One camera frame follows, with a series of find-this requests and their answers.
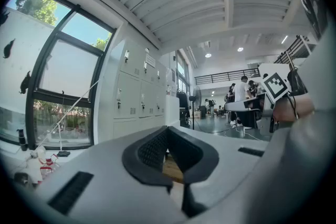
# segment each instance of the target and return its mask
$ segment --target ceiling light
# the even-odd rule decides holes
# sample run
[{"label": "ceiling light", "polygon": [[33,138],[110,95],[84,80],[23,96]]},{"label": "ceiling light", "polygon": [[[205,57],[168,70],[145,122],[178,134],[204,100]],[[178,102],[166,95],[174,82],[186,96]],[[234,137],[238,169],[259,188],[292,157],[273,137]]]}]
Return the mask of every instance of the ceiling light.
[{"label": "ceiling light", "polygon": [[281,44],[283,44],[287,38],[288,38],[288,36],[286,36],[286,37],[283,39],[283,41],[281,42]]}]

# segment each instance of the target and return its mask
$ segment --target bottle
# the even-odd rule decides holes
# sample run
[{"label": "bottle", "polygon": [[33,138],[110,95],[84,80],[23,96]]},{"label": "bottle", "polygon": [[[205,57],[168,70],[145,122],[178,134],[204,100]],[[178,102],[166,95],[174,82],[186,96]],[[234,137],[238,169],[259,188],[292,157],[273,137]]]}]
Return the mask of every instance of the bottle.
[{"label": "bottle", "polygon": [[40,167],[41,175],[42,175],[42,180],[44,180],[48,175],[56,171],[60,166],[56,163],[56,159],[53,161],[53,159],[47,158],[46,162],[43,162],[41,159],[38,159],[42,166]]},{"label": "bottle", "polygon": [[21,150],[26,151],[27,144],[26,144],[25,135],[23,134],[23,129],[17,129],[16,131],[19,132],[19,142],[20,142]]}]

